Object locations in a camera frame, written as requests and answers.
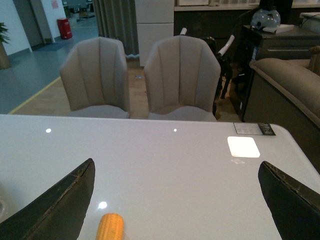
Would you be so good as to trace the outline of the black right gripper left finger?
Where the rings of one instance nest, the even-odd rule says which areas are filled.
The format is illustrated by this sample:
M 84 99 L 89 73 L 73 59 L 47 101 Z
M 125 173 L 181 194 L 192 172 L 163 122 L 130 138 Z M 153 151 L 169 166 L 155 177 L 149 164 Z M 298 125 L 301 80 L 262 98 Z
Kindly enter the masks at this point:
M 76 240 L 95 182 L 89 158 L 22 210 L 0 224 L 2 240 Z

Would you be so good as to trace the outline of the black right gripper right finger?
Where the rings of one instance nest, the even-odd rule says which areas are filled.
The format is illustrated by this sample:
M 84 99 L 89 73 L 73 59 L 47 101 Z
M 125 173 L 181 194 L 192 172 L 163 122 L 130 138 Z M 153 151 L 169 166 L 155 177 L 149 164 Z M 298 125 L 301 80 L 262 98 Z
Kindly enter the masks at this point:
M 267 161 L 258 170 L 263 198 L 283 240 L 320 238 L 320 194 Z

